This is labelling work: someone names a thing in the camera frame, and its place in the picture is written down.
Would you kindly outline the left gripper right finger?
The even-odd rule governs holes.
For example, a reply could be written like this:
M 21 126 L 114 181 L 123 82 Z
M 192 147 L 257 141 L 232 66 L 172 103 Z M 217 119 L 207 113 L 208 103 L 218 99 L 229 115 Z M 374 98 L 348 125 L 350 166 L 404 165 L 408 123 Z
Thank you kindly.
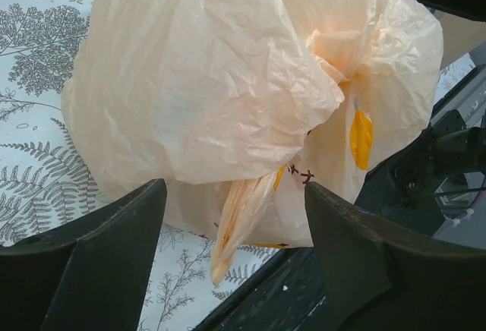
M 305 210 L 336 330 L 483 330 L 485 252 L 430 238 L 317 183 Z

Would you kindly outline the banana print plastic bag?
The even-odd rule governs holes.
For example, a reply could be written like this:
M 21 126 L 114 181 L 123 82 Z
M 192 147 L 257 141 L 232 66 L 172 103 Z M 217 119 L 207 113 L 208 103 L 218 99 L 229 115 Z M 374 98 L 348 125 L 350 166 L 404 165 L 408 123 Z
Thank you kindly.
M 93 0 L 62 114 L 107 197 L 165 180 L 218 284 L 241 244 L 313 244 L 305 185 L 354 202 L 428 126 L 442 59 L 417 0 Z

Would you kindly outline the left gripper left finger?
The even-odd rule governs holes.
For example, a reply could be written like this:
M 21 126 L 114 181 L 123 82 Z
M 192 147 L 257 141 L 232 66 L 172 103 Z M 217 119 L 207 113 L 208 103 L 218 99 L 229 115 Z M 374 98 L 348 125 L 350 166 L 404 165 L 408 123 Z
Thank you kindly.
M 163 223 L 150 181 L 65 225 L 1 249 L 3 330 L 136 330 Z

